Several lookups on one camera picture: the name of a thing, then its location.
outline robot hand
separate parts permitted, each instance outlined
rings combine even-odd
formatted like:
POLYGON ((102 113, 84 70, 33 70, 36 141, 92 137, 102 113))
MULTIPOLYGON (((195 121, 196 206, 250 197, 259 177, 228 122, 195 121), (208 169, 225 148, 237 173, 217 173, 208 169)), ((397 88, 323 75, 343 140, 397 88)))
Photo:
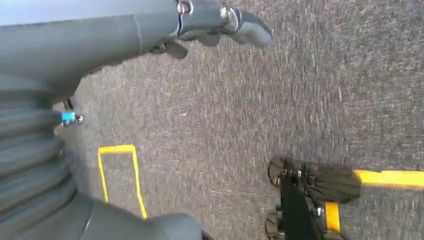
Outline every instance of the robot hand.
MULTIPOLYGON (((272 41, 272 31, 257 16, 226 4, 182 0, 177 4, 177 12, 178 40, 196 40, 207 47, 214 47, 225 35, 239 44, 252 44, 259 48, 269 47, 272 41)), ((155 47, 152 53, 168 53, 183 59, 188 50, 174 40, 168 40, 155 47)))

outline yellow tape marking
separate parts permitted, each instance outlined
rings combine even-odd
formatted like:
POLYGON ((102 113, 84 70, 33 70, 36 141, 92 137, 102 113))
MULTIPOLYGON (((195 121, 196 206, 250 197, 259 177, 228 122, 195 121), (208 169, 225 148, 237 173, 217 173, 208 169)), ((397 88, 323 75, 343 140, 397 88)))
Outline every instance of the yellow tape marking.
POLYGON ((327 229, 340 233, 339 206, 337 203, 325 203, 325 218, 327 219, 327 229))
POLYGON ((366 185, 390 187, 424 187, 424 171, 385 170, 381 172, 353 170, 366 185))
MULTIPOLYGON (((387 187, 424 188, 424 171, 384 170, 381 172, 354 169, 362 184, 387 187)), ((340 232, 339 206, 334 202, 325 203, 327 228, 340 232)))
POLYGON ((141 188, 140 188, 140 178, 139 178, 139 163, 137 161, 137 153, 136 153, 136 147, 134 145, 118 145, 118 146, 105 146, 105 147, 99 147, 97 151, 97 159, 98 159, 98 168, 100 169, 100 177, 101 177, 101 185, 103 186, 103 194, 104 194, 104 201, 106 203, 109 202, 108 197, 108 189, 106 187, 106 180, 105 180, 105 173, 103 171, 103 165, 102 165, 102 154, 132 154, 132 163, 134 165, 134 172, 135 172, 135 186, 137 191, 137 198, 138 203, 140 204, 141 209, 141 216, 143 219, 147 218, 147 212, 145 208, 145 204, 143 203, 143 198, 141 194, 141 188))

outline caster wheel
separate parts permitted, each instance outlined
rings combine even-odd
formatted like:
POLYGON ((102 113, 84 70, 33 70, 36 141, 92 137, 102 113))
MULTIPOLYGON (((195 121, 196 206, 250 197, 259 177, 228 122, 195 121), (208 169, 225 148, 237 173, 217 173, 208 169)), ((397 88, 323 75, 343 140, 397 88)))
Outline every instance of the caster wheel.
POLYGON ((269 161, 268 178, 274 187, 280 186, 280 178, 286 176, 291 160, 291 158, 285 156, 275 156, 269 161))
POLYGON ((338 232, 328 231, 324 233, 325 240, 344 240, 343 237, 338 232))
POLYGON ((201 240, 214 240, 207 232, 201 231, 201 240))
POLYGON ((285 240, 286 235, 284 232, 279 231, 277 223, 277 213, 270 212, 265 220, 265 233, 268 240, 285 240))
POLYGON ((320 202, 345 204, 361 194, 361 180, 349 168, 319 167, 307 178, 309 194, 320 202))

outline gray carpet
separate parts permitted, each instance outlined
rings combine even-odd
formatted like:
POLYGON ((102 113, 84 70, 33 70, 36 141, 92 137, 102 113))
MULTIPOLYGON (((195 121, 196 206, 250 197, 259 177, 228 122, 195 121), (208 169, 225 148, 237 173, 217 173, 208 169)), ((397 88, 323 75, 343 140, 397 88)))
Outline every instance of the gray carpet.
MULTIPOLYGON (((238 0, 271 49, 185 43, 83 79, 66 129, 80 188, 103 198, 97 148, 134 144, 149 216, 188 212, 217 240, 265 239, 271 156, 369 169, 424 167, 422 0, 238 0)), ((140 215, 131 157, 104 157, 112 204, 140 215)), ((366 188, 340 209, 352 240, 424 239, 424 195, 366 188)))

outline yellow part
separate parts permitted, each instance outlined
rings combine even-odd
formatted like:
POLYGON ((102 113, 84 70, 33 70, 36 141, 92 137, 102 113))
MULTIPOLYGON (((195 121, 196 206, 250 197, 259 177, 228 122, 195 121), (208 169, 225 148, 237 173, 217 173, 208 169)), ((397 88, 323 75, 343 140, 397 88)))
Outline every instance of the yellow part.
POLYGON ((424 187, 424 171, 385 170, 381 172, 353 170, 365 185, 424 187))
POLYGON ((143 203, 143 198, 141 194, 140 178, 139 178, 139 163, 137 161, 136 147, 134 145, 118 145, 118 146, 105 146, 105 147, 98 148, 97 159, 98 159, 98 168, 100 170, 101 185, 103 187, 104 201, 108 203, 109 202, 108 188, 106 187, 105 173, 103 171, 102 157, 101 157, 102 154, 132 154, 132 163, 133 163, 134 172, 135 172, 135 186, 137 191, 138 203, 141 209, 141 216, 144 219, 146 219, 147 212, 146 212, 146 208, 143 203))
POLYGON ((339 206, 335 202, 325 203, 327 229, 340 233, 339 206))

